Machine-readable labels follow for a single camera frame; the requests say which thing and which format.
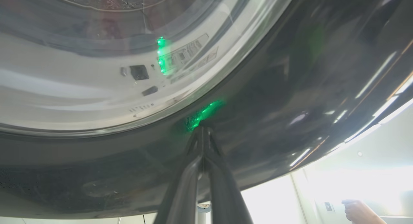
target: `glossy black surface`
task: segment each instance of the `glossy black surface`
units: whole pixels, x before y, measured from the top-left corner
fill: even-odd
[[[225,105],[204,122],[241,189],[319,159],[369,123],[410,75],[412,2],[293,0],[228,78],[164,120],[85,139],[2,134],[0,215],[82,219],[155,211],[182,159],[190,117],[217,100]],[[409,88],[370,125],[411,98]],[[208,182],[199,183],[199,199],[209,199]]]
[[[214,136],[212,128],[202,125],[192,131],[184,158],[159,205],[154,224],[196,223],[198,181],[202,177],[208,177],[210,182],[213,223],[253,224]]]

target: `white wall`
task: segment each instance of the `white wall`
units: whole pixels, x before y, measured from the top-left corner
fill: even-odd
[[[323,224],[318,211],[316,198],[311,186],[307,180],[307,176],[303,169],[294,171],[291,174],[295,188],[297,190],[298,198],[300,199],[303,215],[307,224]]]
[[[242,192],[254,224],[306,224],[290,175]]]

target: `washer door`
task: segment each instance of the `washer door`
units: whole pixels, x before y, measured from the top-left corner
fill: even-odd
[[[291,0],[1,0],[0,130],[96,136],[203,96]]]

